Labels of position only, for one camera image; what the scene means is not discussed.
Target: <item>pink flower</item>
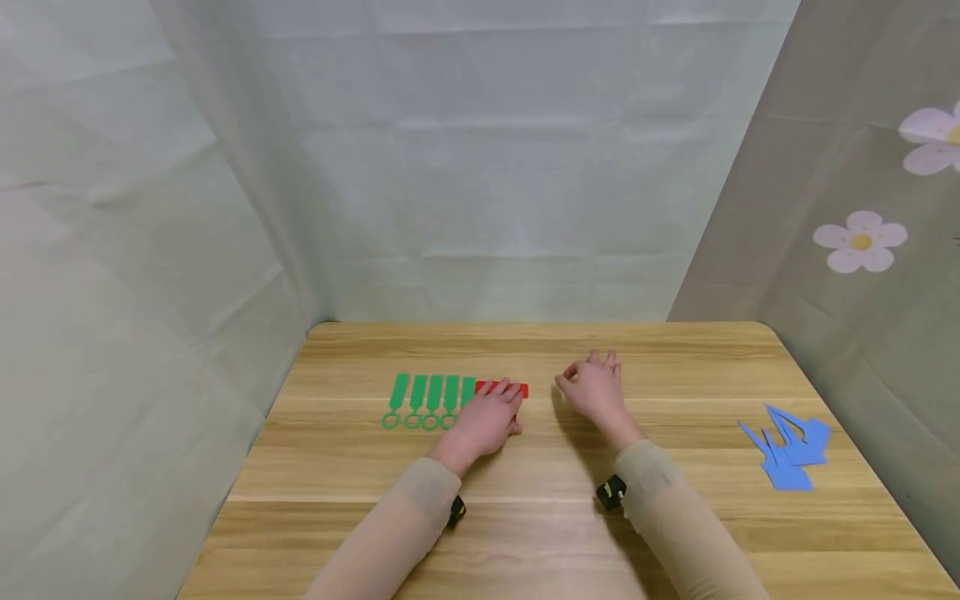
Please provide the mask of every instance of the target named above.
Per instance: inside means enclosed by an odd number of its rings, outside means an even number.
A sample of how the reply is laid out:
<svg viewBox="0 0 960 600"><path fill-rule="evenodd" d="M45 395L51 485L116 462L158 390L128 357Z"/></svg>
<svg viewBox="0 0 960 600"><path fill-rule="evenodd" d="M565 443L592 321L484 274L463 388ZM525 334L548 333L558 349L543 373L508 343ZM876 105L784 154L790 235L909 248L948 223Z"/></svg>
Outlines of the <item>pink flower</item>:
<svg viewBox="0 0 960 600"><path fill-rule="evenodd" d="M923 144L903 160L915 175L940 173L951 164L960 171L960 103L953 114L938 108L921 108L900 124L903 139Z"/></svg>
<svg viewBox="0 0 960 600"><path fill-rule="evenodd" d="M906 228L899 223L883 223L880 215L858 210L847 217L847 226L821 225L813 232L813 241L835 250L827 257L827 266L837 273L853 273L860 267L872 273L886 271L894 264L887 250L906 241Z"/></svg>

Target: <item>wooden table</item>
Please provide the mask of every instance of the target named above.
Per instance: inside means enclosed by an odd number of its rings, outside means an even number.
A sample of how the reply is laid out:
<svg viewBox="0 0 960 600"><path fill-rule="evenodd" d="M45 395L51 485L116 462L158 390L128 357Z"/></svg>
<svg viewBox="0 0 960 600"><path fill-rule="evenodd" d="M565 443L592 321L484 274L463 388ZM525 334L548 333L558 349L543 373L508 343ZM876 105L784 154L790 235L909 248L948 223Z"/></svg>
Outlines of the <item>wooden table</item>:
<svg viewBox="0 0 960 600"><path fill-rule="evenodd" d="M552 390L572 359L607 347L619 350L631 410L774 598L960 597L769 328L669 323L318 325L180 598L300 598L443 433L380 426L399 372L509 375L530 397L525 432L470 473L467 516L397 598L675 597L622 514L595 507L612 456ZM829 464L807 468L815 492L777 492L760 469L736 422L772 427L765 402L833 426Z"/></svg>

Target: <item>sleeve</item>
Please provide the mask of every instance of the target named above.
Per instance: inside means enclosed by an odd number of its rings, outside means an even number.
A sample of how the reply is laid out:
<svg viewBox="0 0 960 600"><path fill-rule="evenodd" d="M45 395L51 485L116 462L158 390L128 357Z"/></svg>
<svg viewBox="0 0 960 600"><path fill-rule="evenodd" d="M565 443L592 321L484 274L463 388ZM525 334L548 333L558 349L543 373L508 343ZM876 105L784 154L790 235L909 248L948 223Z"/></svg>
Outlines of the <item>sleeve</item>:
<svg viewBox="0 0 960 600"><path fill-rule="evenodd" d="M677 470L649 440L616 457L627 485L624 515L650 545L684 600L768 599L743 552Z"/></svg>
<svg viewBox="0 0 960 600"><path fill-rule="evenodd" d="M321 569L304 600L388 600L450 518L460 478L439 462L417 460Z"/></svg>

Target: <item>green plastic piece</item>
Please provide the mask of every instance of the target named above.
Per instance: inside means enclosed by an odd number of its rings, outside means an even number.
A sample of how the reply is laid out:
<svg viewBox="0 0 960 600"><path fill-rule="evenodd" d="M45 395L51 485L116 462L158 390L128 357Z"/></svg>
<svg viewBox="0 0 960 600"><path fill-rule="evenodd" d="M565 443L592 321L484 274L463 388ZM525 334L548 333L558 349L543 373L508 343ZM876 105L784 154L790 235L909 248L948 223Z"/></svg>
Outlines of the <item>green plastic piece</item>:
<svg viewBox="0 0 960 600"><path fill-rule="evenodd" d="M414 376L414 391L410 393L410 408L413 410L412 413L406 416L403 420L403 426L407 429L416 429L420 427L420 422L423 420L423 415L418 415L417 411L423 406L423 396L426 394L426 375L416 375Z"/></svg>
<svg viewBox="0 0 960 600"><path fill-rule="evenodd" d="M476 377L464 377L464 389L460 393L460 408L463 409L467 403L473 400L475 393L473 388L477 387Z"/></svg>
<svg viewBox="0 0 960 600"><path fill-rule="evenodd" d="M394 392L390 394L390 412L380 420L384 429L393 429L400 423L400 414L397 411L403 406L403 397L407 393L408 383L410 383L410 373L402 372L396 376Z"/></svg>
<svg viewBox="0 0 960 600"><path fill-rule="evenodd" d="M430 392L426 397L427 414L420 421L420 425L427 431L433 431L440 424L440 418L435 414L440 408L440 396L444 393L444 376L430 375Z"/></svg>
<svg viewBox="0 0 960 600"><path fill-rule="evenodd" d="M453 423L457 422L457 416L453 411L457 409L457 392L460 387L460 375L446 376L446 389L444 390L444 415L440 419L440 427L449 429Z"/></svg>

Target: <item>fabric backdrop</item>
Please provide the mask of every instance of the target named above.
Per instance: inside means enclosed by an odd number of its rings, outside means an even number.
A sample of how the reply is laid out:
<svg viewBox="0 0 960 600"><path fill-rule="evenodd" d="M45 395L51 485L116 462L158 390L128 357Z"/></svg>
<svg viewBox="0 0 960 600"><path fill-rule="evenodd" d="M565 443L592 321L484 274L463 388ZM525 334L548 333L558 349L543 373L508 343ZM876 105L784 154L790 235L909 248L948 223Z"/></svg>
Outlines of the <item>fabric backdrop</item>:
<svg viewBox="0 0 960 600"><path fill-rule="evenodd" d="M145 0L0 4L0 307L0 598L169 600L315 316Z"/></svg>
<svg viewBox="0 0 960 600"><path fill-rule="evenodd" d="M960 580L960 6L804 2L670 313L767 323Z"/></svg>
<svg viewBox="0 0 960 600"><path fill-rule="evenodd" d="M529 322L666 318L798 0L152 4L325 317Z"/></svg>

